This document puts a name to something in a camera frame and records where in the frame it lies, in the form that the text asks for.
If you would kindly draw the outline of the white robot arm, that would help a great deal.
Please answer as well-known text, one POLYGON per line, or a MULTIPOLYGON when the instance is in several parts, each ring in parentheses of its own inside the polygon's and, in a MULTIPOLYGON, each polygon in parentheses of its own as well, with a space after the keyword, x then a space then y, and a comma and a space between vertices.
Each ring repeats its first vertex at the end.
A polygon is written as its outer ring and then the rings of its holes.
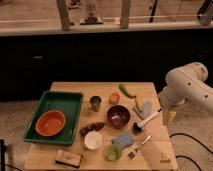
POLYGON ((175 107, 186 100, 213 114, 213 88, 205 84, 207 77, 208 70, 200 62, 174 68, 166 74, 166 86, 158 94, 164 125, 172 122, 176 116, 175 107))

